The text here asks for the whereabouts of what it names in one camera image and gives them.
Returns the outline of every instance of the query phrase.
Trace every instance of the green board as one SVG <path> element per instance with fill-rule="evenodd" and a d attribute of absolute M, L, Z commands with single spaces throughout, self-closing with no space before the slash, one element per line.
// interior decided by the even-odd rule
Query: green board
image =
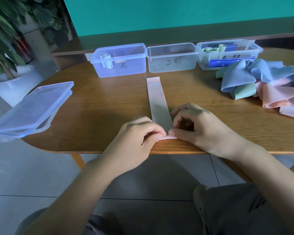
<path fill-rule="evenodd" d="M 64 0 L 78 36 L 294 16 L 294 0 Z"/>

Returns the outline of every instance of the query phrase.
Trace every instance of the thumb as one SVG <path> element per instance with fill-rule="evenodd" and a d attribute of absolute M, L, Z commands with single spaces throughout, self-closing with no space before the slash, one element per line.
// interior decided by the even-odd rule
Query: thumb
<path fill-rule="evenodd" d="M 155 143 L 158 142 L 161 138 L 163 138 L 162 134 L 154 133 L 145 139 L 143 146 L 150 151 L 151 148 L 155 145 Z"/>
<path fill-rule="evenodd" d="M 192 144 L 195 144 L 195 132 L 192 131 L 186 131 L 183 129 L 170 129 L 169 135 L 175 138 L 179 138 L 185 141 L 188 141 Z"/>

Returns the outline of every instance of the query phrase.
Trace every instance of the white flower pot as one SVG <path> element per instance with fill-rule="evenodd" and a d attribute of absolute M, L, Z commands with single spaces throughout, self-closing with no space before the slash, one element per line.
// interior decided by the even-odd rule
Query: white flower pot
<path fill-rule="evenodd" d="M 0 97 L 13 107 L 43 78 L 33 65 L 17 66 L 17 73 L 12 70 L 12 74 L 16 78 L 11 80 L 7 80 L 5 74 L 0 74 Z"/>

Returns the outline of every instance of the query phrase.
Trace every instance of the stack of plastic lids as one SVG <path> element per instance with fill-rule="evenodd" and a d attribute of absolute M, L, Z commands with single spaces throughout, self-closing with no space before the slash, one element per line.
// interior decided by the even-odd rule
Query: stack of plastic lids
<path fill-rule="evenodd" d="M 60 106 L 72 94 L 74 82 L 36 88 L 0 118 L 0 142 L 40 133 L 50 127 Z"/>

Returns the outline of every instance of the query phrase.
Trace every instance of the person's left hand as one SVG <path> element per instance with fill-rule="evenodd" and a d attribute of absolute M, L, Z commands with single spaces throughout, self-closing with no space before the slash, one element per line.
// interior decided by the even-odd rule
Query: person's left hand
<path fill-rule="evenodd" d="M 102 153 L 100 160 L 117 177 L 144 162 L 165 130 L 147 116 L 122 125 L 118 135 Z"/>

